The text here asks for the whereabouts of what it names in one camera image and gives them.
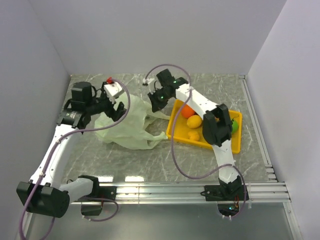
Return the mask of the pale green plastic bag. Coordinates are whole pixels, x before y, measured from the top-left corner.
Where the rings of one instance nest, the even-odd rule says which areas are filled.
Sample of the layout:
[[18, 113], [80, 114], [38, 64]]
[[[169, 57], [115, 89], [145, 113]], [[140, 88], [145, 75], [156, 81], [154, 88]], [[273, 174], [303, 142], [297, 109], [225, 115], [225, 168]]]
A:
[[130, 150], [151, 150], [167, 136], [164, 131], [152, 135], [146, 128], [155, 120], [169, 120], [170, 117], [161, 111], [153, 113], [150, 103], [136, 95], [129, 96], [130, 108], [125, 119], [116, 126], [96, 131], [95, 135], [106, 144], [116, 143]]

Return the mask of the fake orange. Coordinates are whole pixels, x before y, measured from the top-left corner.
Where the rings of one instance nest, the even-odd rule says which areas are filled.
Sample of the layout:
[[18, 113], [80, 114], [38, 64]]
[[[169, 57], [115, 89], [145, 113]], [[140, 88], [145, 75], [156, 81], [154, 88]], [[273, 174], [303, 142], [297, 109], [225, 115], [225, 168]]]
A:
[[192, 117], [193, 115], [195, 115], [196, 112], [195, 112], [191, 107], [189, 107], [188, 105], [185, 105], [185, 106], [182, 108], [180, 114], [181, 114], [185, 119], [188, 119], [188, 118]]

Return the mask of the fake yellow lemon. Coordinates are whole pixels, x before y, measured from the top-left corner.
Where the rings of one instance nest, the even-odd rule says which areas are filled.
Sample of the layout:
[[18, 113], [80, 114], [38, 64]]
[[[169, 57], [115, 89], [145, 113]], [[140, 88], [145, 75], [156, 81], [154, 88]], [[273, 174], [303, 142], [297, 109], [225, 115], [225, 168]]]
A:
[[196, 129], [199, 128], [202, 125], [202, 118], [199, 115], [192, 115], [187, 119], [187, 126], [190, 129]]

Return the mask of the small fake yellow pumpkin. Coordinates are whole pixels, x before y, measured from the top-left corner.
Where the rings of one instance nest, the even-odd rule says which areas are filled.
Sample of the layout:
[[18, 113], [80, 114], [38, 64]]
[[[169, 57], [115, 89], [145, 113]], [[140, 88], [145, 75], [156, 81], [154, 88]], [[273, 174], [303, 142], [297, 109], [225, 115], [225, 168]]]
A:
[[190, 141], [199, 142], [201, 137], [200, 137], [200, 134], [197, 131], [192, 130], [192, 131], [188, 132], [188, 139]]

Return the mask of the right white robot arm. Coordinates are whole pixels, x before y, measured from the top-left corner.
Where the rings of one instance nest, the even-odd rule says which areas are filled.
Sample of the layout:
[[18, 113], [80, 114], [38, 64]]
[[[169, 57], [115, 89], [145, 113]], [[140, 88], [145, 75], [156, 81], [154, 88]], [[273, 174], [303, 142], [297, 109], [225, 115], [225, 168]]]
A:
[[214, 201], [246, 201], [249, 198], [247, 187], [232, 153], [233, 123], [228, 107], [210, 101], [191, 86], [190, 78], [175, 78], [168, 69], [159, 72], [155, 79], [145, 77], [142, 83], [149, 87], [153, 112], [162, 110], [169, 99], [175, 98], [191, 107], [202, 119], [202, 135], [211, 145], [217, 162], [217, 168], [211, 171], [218, 172], [219, 180]]

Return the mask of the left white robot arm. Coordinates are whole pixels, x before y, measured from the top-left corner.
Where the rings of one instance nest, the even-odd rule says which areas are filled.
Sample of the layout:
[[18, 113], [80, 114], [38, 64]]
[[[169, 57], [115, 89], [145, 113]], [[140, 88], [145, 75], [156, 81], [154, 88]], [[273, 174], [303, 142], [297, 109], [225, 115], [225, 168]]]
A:
[[72, 202], [81, 198], [95, 201], [100, 197], [97, 177], [81, 175], [63, 184], [63, 172], [75, 144], [89, 131], [86, 127], [93, 115], [104, 113], [113, 120], [112, 127], [124, 120], [129, 111], [122, 102], [116, 103], [116, 99], [128, 92], [115, 79], [104, 81], [99, 90], [87, 81], [72, 86], [71, 98], [57, 119], [53, 139], [41, 164], [28, 182], [21, 181], [16, 188], [25, 212], [61, 218]]

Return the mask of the fake green watermelon ball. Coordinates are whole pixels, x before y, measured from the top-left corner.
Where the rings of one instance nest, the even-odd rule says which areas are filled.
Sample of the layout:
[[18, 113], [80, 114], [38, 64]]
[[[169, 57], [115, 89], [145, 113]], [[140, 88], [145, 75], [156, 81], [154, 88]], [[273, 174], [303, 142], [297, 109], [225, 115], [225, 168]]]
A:
[[233, 134], [235, 134], [235, 133], [238, 131], [238, 129], [239, 129], [239, 124], [238, 124], [238, 122], [237, 122], [236, 120], [234, 120], [234, 119], [231, 120], [231, 123], [232, 123], [232, 131], [231, 131], [231, 134], [233, 135]]

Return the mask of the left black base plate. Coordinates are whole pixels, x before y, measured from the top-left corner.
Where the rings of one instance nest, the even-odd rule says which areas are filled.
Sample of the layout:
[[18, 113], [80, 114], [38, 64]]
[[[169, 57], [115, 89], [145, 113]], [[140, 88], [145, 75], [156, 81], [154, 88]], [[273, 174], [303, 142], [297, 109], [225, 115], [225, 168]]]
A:
[[117, 195], [117, 187], [112, 185], [112, 186], [102, 186], [99, 188], [97, 193], [94, 193], [93, 195], [86, 195], [79, 197], [78, 199], [74, 200], [74, 202], [79, 202], [79, 201], [103, 201], [105, 202], [105, 199], [108, 200], [115, 200]]

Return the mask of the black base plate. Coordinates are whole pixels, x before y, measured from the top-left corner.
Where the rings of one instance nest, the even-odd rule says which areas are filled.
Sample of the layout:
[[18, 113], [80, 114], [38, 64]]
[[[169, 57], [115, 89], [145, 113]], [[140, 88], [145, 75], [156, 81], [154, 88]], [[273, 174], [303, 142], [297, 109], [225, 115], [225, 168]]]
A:
[[243, 185], [236, 186], [235, 188], [226, 185], [205, 185], [204, 191], [202, 191], [200, 195], [205, 197], [207, 202], [249, 200], [249, 194], [248, 192], [244, 192]]
[[97, 193], [94, 193], [93, 195], [86, 195], [79, 197], [78, 199], [74, 200], [74, 202], [79, 202], [79, 201], [103, 201], [105, 202], [105, 199], [108, 200], [115, 200], [117, 195], [117, 187], [112, 185], [112, 186], [102, 186], [99, 188]]

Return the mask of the aluminium mounting rail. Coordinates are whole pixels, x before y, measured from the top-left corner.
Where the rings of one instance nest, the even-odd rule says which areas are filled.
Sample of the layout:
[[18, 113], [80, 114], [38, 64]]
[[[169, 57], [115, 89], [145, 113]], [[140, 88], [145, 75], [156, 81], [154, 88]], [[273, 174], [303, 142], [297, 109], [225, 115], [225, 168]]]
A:
[[[201, 195], [206, 185], [201, 182], [103, 182], [100, 187], [116, 186], [115, 201], [119, 204], [201, 204], [242, 203], [244, 200], [234, 201], [206, 201]], [[247, 183], [248, 203], [290, 203], [291, 198], [285, 183], [281, 182], [253, 182]]]

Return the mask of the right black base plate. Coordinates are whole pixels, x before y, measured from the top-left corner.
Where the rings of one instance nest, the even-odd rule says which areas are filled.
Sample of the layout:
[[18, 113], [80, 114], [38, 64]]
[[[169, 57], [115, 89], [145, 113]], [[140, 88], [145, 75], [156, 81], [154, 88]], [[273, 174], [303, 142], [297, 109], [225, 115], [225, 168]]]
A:
[[244, 192], [243, 185], [236, 186], [235, 188], [226, 185], [205, 185], [204, 191], [202, 191], [200, 195], [205, 197], [207, 202], [249, 200], [249, 194], [248, 192]]

